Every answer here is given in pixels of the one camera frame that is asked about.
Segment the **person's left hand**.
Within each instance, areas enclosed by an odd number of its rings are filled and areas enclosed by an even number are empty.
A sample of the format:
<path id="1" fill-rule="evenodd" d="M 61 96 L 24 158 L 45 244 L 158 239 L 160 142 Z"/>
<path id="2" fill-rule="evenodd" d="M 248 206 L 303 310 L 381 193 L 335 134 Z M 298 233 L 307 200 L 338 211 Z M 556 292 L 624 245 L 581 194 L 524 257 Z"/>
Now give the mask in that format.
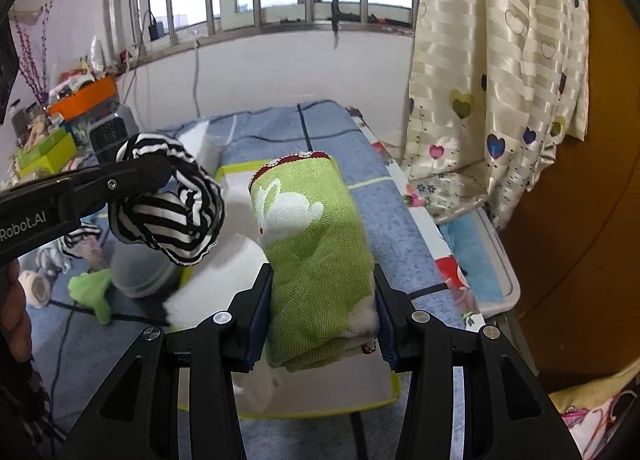
<path id="1" fill-rule="evenodd" d="M 1 332 L 17 362 L 32 357 L 32 321 L 26 310 L 24 289 L 18 280 L 20 264 L 12 261 L 6 269 L 6 294 L 1 301 Z"/>

